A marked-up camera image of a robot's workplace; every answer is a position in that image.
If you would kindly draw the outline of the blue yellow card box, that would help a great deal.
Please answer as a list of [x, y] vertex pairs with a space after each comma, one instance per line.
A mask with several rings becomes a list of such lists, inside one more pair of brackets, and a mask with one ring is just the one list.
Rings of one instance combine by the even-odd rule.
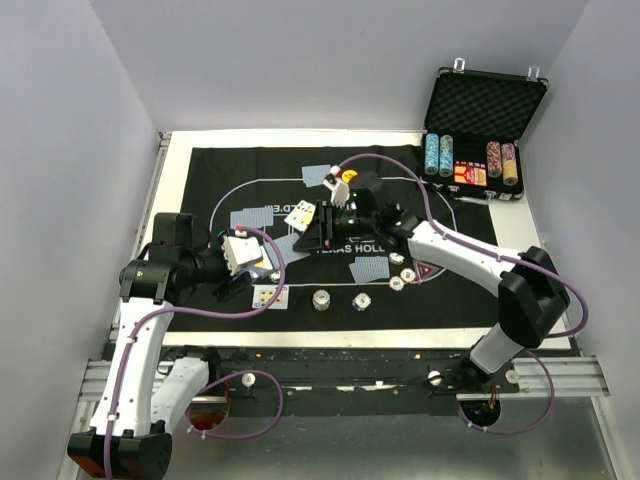
[[266, 260], [262, 260], [254, 265], [249, 265], [247, 267], [248, 272], [251, 275], [251, 278], [254, 280], [269, 277], [271, 274], [277, 271], [270, 262]]

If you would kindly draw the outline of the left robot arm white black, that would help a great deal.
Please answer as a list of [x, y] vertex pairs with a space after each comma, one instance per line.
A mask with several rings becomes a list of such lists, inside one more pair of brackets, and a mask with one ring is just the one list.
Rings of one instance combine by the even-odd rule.
[[198, 231], [191, 214], [158, 213], [151, 241], [120, 273], [119, 332], [110, 370], [87, 431], [71, 435], [67, 453], [92, 478], [161, 479], [172, 433], [196, 393], [222, 380], [213, 349], [186, 347], [160, 386], [162, 344], [180, 294], [213, 286], [220, 298], [245, 288], [245, 267], [261, 261], [257, 238], [226, 230]]

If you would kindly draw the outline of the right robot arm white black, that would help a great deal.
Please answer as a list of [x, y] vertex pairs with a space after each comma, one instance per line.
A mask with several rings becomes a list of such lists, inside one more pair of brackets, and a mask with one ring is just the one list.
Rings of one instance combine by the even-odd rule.
[[505, 363], [537, 348], [570, 304], [548, 253], [500, 248], [457, 235], [435, 220], [422, 219], [393, 199], [373, 172], [344, 182], [328, 175], [328, 201], [294, 243], [297, 253], [331, 250], [352, 238], [374, 239], [388, 251], [426, 261], [483, 287], [498, 301], [497, 323], [466, 353], [457, 369], [460, 383], [480, 392]]

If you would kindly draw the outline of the grey white chip stack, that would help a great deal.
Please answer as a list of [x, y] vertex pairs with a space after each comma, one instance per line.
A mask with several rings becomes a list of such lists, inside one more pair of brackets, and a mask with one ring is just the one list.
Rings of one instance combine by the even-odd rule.
[[324, 289], [316, 290], [312, 295], [312, 305], [317, 311], [326, 311], [330, 307], [331, 296]]

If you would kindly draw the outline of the yellow dealer button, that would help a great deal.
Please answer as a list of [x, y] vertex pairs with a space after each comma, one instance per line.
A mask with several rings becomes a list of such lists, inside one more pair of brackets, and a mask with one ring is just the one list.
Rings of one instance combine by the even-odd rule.
[[345, 183], [349, 183], [350, 180], [355, 177], [357, 175], [357, 172], [354, 170], [346, 170], [342, 173], [341, 175], [341, 179], [345, 182]]

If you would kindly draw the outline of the black poker felt mat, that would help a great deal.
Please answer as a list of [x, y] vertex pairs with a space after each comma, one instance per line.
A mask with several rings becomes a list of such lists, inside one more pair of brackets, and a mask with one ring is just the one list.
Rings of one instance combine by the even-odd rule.
[[[326, 148], [196, 148], [191, 152], [180, 210], [194, 215], [197, 230], [212, 227], [215, 233], [229, 227], [230, 213], [245, 208], [272, 206], [274, 225], [267, 233], [274, 239], [287, 234], [286, 209], [299, 201], [314, 203], [328, 198], [324, 186], [307, 188], [301, 168], [336, 165], [355, 156], [356, 171], [374, 171], [384, 178], [393, 199], [403, 208], [423, 216], [422, 195], [417, 184], [390, 158], [412, 170], [420, 165], [420, 150], [399, 147]], [[343, 331], [382, 329], [437, 329], [491, 327], [498, 320], [498, 301], [481, 286], [450, 271], [405, 287], [400, 292], [386, 285], [358, 285], [349, 265], [356, 257], [382, 256], [385, 250], [373, 243], [358, 243], [331, 252], [313, 254], [286, 269], [290, 287], [287, 310], [268, 310], [247, 320], [227, 321], [178, 314], [171, 323], [175, 332], [231, 331]], [[324, 289], [330, 307], [317, 311], [312, 295]], [[359, 293], [371, 297], [362, 312], [352, 306]]]

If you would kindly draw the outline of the blue white chip stack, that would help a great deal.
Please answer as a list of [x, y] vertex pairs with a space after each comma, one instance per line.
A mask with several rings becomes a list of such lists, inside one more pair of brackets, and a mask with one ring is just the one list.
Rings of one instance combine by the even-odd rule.
[[357, 294], [352, 300], [352, 306], [356, 311], [362, 312], [371, 306], [371, 297], [366, 293]]

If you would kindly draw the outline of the red triangle mat logo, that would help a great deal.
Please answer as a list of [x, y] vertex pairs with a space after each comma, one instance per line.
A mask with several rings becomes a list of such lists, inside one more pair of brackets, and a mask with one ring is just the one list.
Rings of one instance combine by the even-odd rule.
[[437, 276], [440, 272], [440, 267], [422, 261], [415, 261], [414, 271], [416, 273], [416, 282], [424, 283]]

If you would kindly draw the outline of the light blue chip row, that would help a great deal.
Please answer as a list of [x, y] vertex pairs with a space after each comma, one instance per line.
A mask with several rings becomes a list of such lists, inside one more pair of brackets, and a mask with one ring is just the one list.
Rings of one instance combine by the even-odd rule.
[[424, 144], [424, 172], [427, 175], [435, 175], [439, 171], [439, 136], [436, 133], [428, 133]]

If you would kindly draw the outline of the teal chip row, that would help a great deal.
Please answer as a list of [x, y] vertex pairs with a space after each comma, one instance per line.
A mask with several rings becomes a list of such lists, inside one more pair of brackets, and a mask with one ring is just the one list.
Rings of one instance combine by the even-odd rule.
[[442, 135], [439, 139], [439, 175], [449, 177], [453, 174], [454, 155], [453, 137]]

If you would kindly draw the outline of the red card deck in case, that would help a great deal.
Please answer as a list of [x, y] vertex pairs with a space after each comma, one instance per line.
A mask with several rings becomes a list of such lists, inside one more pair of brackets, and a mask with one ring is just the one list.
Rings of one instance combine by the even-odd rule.
[[487, 168], [484, 163], [466, 160], [454, 161], [454, 182], [468, 186], [487, 186]]

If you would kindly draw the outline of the black aluminium chip case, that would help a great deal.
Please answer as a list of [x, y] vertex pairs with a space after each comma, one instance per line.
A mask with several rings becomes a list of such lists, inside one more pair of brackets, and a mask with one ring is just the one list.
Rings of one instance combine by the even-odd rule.
[[[457, 58], [451, 67], [438, 70], [423, 122], [421, 138], [422, 179], [434, 189], [455, 198], [517, 201], [524, 196], [519, 142], [541, 104], [549, 82], [531, 67], [525, 75], [471, 70]], [[453, 137], [455, 160], [484, 163], [486, 145], [497, 141], [512, 143], [516, 150], [518, 182], [503, 183], [503, 176], [491, 178], [487, 186], [468, 186], [454, 182], [453, 174], [442, 177], [424, 172], [424, 144], [428, 133]]]

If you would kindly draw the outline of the red chip row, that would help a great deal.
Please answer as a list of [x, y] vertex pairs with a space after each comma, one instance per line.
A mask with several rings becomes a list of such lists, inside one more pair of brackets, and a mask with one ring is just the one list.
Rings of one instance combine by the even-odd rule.
[[486, 145], [487, 174], [491, 178], [498, 178], [502, 175], [502, 151], [501, 144], [497, 141], [490, 141]]

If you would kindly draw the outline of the purple yellow chip row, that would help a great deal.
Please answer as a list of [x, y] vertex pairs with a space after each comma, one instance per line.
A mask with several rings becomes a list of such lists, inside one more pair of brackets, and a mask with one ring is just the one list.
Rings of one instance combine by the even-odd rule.
[[503, 183], [514, 186], [518, 182], [517, 159], [515, 146], [512, 143], [501, 145]]

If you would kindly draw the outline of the white table board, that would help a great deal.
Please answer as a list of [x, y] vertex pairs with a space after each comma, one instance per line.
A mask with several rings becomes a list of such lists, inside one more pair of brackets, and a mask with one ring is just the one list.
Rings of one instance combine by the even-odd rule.
[[[174, 131], [160, 135], [150, 193], [143, 208], [133, 252], [151, 238], [152, 216], [162, 207], [176, 207], [184, 191], [194, 148], [362, 147], [416, 145], [417, 131], [338, 129], [224, 129]], [[488, 204], [497, 243], [501, 247], [539, 246], [541, 240], [526, 198]], [[168, 332], [163, 344], [218, 347], [326, 349], [466, 349], [486, 328], [441, 328], [320, 332]]]

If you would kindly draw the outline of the aluminium mounting rail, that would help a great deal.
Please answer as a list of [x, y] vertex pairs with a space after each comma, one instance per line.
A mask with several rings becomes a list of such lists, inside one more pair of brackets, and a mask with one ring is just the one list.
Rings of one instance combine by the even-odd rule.
[[[546, 367], [551, 382], [554, 386], [555, 396], [558, 398], [587, 398], [606, 397], [610, 395], [603, 371], [595, 357], [547, 357], [541, 362]], [[78, 396], [79, 402], [99, 402], [102, 398], [106, 380], [111, 367], [110, 361], [89, 361], [81, 383]], [[280, 377], [284, 390], [311, 392], [315, 387], [311, 384], [299, 383], [289, 385]], [[152, 391], [155, 393], [164, 382], [163, 375], [155, 374]], [[399, 390], [407, 382], [400, 380], [375, 380], [373, 383], [357, 382], [354, 386], [343, 383], [332, 388], [336, 391], [351, 393], [357, 390], [363, 391], [387, 391]], [[499, 399], [540, 399], [551, 392], [547, 374], [539, 362], [531, 357], [517, 358], [505, 373], [498, 374], [493, 381], [496, 384]], [[460, 401], [488, 400], [490, 393], [460, 393], [457, 395]]]

